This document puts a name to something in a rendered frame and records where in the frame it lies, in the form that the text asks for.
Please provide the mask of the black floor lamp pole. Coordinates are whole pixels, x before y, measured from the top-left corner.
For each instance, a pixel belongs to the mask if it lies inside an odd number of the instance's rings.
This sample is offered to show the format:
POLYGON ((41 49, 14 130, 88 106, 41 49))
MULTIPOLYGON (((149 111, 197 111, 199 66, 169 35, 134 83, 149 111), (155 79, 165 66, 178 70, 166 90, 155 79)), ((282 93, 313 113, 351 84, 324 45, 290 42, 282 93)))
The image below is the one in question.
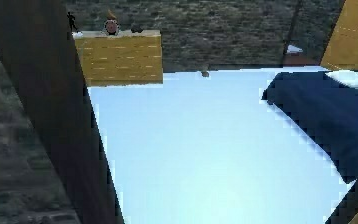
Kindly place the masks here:
POLYGON ((291 23, 290 23, 290 28, 289 28, 287 37, 284 39, 284 49, 283 49, 283 55, 282 55, 282 59, 281 59, 282 67, 285 66, 285 61, 286 61, 286 58, 287 58, 288 46, 290 45, 292 35, 294 33, 294 29, 295 29, 295 26, 296 26, 296 23, 297 23, 297 20, 298 20, 298 15, 299 15, 300 9, 302 7, 302 4, 303 4, 303 0, 297 0, 297 3, 295 5, 295 10, 293 12, 293 16, 292 16, 291 23))

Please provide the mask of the low brown side table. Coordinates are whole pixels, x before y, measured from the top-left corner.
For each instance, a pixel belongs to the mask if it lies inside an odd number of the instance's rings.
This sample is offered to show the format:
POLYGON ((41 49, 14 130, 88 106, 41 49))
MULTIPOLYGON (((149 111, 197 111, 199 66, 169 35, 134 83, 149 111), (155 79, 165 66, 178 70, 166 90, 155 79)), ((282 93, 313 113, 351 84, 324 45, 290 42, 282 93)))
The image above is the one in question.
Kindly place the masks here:
POLYGON ((308 57, 301 48, 289 45, 286 50, 283 65, 288 67, 317 66, 318 62, 308 57))

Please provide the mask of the small black figurine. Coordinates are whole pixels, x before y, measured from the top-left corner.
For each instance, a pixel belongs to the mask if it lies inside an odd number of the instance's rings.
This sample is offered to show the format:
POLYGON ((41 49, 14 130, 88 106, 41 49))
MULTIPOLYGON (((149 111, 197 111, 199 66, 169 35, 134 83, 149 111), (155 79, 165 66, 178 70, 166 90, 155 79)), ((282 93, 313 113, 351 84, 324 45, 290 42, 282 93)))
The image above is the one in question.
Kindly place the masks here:
POLYGON ((75 16, 71 13, 71 12, 67 12, 67 18, 68 18, 68 23, 69 23, 69 27, 70 27, 70 31, 73 32, 74 30, 79 32, 76 24, 75 24, 75 16))

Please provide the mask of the yellow wooden chest of drawers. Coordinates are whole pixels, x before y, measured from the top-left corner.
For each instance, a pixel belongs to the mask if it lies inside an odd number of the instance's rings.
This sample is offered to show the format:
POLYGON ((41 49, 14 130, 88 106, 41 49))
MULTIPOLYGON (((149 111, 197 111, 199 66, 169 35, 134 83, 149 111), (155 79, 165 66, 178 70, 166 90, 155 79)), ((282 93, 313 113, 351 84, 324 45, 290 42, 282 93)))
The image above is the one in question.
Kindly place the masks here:
POLYGON ((88 87, 163 83, 159 30, 81 31, 73 38, 88 87))

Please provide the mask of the yellow wooden cupboard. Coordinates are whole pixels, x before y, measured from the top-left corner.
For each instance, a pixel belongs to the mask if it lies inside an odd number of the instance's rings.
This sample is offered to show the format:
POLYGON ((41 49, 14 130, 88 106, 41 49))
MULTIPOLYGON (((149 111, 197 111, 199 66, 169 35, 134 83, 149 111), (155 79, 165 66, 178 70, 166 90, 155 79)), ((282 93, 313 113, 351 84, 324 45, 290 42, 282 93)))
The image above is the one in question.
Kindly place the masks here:
POLYGON ((358 0, 345 0, 320 65, 358 70, 358 0))

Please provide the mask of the bed with navy blue blanket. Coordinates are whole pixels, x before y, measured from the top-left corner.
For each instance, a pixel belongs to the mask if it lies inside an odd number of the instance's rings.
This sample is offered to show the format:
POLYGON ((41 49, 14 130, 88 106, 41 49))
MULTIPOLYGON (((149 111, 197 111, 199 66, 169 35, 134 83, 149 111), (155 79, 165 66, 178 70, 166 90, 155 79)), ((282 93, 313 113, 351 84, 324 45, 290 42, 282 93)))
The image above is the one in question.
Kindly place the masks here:
POLYGON ((331 158, 343 181, 358 178, 358 88, 319 72, 281 72, 262 99, 291 118, 331 158))

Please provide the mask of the white pillow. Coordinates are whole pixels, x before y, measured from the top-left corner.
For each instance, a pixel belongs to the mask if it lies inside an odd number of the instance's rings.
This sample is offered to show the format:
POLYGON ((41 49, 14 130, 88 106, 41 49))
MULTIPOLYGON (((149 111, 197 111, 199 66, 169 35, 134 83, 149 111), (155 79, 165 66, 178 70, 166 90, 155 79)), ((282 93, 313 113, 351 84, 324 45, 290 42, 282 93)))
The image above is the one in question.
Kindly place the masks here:
POLYGON ((358 89, 358 72, 337 70, 327 72, 326 75, 347 87, 358 89))

